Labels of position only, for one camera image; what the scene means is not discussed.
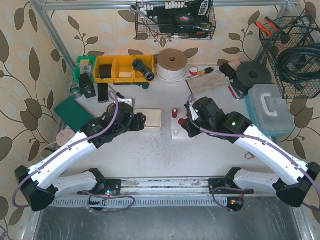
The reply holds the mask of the large red spring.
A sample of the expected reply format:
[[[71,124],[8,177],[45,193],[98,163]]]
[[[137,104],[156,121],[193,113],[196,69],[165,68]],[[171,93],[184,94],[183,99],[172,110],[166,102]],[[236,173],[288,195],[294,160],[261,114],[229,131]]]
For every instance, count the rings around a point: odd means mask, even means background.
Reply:
[[[183,118],[181,118],[181,119],[178,120],[178,124],[179,124],[179,125],[183,125],[184,122],[185,122],[185,120],[184,120]]]
[[[171,112],[171,117],[172,117],[173,119],[177,118],[177,117],[178,117],[178,113],[179,113],[178,109],[174,108],[174,109],[172,110],[172,112]]]

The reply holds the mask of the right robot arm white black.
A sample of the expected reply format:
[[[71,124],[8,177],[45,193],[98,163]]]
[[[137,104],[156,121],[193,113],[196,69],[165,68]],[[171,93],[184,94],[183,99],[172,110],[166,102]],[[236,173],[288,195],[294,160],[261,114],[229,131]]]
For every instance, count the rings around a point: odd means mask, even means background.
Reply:
[[[200,134],[229,141],[258,157],[273,173],[250,172],[233,167],[224,178],[224,189],[275,194],[283,203],[299,208],[311,188],[320,192],[316,179],[320,166],[290,155],[266,137],[257,126],[239,112],[225,114],[209,97],[190,95],[184,105],[187,118],[182,128],[193,138]]]

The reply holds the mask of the white tray of springs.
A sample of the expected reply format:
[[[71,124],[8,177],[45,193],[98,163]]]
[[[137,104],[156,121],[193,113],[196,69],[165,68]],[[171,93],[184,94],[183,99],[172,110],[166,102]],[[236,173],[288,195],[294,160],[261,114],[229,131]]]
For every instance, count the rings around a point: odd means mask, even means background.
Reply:
[[[146,116],[146,122],[143,133],[157,134],[162,127],[162,110],[161,109],[146,109],[136,108],[134,113],[142,113]]]

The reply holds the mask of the white peg base plate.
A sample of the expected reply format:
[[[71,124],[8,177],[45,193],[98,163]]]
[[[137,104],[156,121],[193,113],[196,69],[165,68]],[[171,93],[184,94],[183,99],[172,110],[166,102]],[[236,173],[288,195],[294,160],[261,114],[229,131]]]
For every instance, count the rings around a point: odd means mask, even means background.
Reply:
[[[177,118],[171,117],[171,138],[172,140],[191,140],[193,138],[188,137],[188,133],[179,125],[179,119],[186,119],[187,113],[178,110]]]

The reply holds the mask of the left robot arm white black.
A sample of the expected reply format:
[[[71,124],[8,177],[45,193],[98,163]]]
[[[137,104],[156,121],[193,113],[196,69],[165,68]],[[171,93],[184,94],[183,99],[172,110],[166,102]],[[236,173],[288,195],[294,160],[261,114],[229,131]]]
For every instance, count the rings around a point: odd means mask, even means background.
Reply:
[[[34,212],[44,210],[59,197],[74,193],[110,197],[115,189],[107,185],[106,178],[97,168],[73,176],[61,175],[76,161],[114,138],[144,130],[146,120],[143,113],[135,113],[134,108],[125,102],[111,104],[102,116],[89,120],[50,156],[31,167],[18,167],[14,172],[17,190],[22,192]]]

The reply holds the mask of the beige work glove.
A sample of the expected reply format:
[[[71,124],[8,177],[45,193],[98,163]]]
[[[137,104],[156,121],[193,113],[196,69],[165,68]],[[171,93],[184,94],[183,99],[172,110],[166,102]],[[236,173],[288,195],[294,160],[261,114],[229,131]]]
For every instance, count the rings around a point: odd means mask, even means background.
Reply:
[[[222,87],[230,87],[230,78],[220,71],[213,71],[202,76],[186,80],[190,92],[199,95]]]

